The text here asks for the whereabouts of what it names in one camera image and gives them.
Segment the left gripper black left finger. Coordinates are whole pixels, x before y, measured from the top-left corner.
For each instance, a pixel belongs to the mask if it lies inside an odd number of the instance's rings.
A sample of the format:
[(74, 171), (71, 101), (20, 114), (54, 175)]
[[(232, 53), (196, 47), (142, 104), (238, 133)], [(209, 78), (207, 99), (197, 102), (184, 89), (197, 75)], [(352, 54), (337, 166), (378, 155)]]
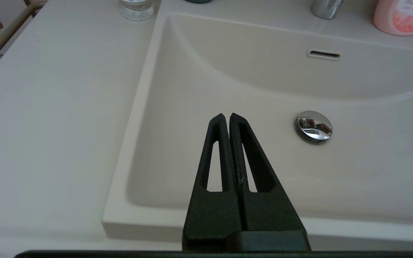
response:
[[(208, 191), (213, 145), (219, 144), (221, 192)], [(213, 117), (205, 135), (185, 224), (183, 251), (226, 251), (226, 238), (242, 230), (235, 167), (226, 118)]]

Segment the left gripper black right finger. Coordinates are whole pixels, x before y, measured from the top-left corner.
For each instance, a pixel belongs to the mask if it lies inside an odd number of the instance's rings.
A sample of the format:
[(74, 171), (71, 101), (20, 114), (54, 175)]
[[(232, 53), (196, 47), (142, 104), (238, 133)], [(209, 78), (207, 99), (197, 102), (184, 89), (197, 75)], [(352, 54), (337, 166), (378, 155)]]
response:
[(246, 231), (305, 231), (248, 121), (236, 113), (229, 120), (235, 186)]

